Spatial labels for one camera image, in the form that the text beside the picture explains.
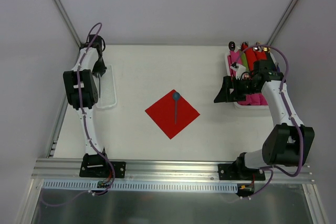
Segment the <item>red paper napkin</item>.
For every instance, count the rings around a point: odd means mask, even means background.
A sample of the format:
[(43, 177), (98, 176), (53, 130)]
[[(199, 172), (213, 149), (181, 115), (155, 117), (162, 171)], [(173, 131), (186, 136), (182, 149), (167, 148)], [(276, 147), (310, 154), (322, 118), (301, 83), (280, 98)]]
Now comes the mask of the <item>red paper napkin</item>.
[(200, 116), (200, 113), (181, 96), (177, 106), (177, 124), (174, 124), (174, 100), (172, 98), (174, 92), (177, 91), (171, 90), (145, 110), (169, 139), (174, 138)]

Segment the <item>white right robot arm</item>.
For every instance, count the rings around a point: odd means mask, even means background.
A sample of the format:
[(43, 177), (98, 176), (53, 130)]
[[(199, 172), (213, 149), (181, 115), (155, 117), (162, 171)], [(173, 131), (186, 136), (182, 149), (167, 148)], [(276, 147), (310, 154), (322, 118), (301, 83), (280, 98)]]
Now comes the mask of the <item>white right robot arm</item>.
[(314, 130), (298, 117), (290, 101), (285, 75), (272, 68), (268, 60), (254, 62), (247, 72), (233, 63), (234, 76), (225, 76), (214, 103), (244, 101), (247, 95), (262, 94), (274, 125), (261, 149), (243, 152), (224, 173), (229, 179), (251, 179), (258, 172), (276, 168), (289, 177), (296, 177), (308, 157), (314, 139)]

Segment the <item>blue plastic spoon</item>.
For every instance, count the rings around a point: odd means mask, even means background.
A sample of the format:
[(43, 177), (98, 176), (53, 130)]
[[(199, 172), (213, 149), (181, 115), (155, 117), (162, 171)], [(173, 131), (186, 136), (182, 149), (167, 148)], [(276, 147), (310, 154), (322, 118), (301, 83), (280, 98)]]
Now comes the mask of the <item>blue plastic spoon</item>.
[(181, 98), (181, 95), (178, 92), (174, 92), (172, 94), (172, 98), (174, 100), (174, 124), (177, 124), (177, 112), (178, 112), (178, 101)]

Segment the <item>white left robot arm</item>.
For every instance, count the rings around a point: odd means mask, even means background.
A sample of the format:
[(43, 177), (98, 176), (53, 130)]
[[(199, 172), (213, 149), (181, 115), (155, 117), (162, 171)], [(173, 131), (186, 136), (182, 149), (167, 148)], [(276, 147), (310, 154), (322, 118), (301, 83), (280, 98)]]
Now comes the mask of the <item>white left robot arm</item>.
[(90, 34), (79, 48), (75, 66), (63, 73), (67, 101), (76, 110), (81, 123), (85, 154), (80, 168), (80, 177), (111, 177), (107, 154), (98, 137), (94, 120), (100, 100), (101, 78), (107, 72), (103, 60), (105, 42), (99, 35)]

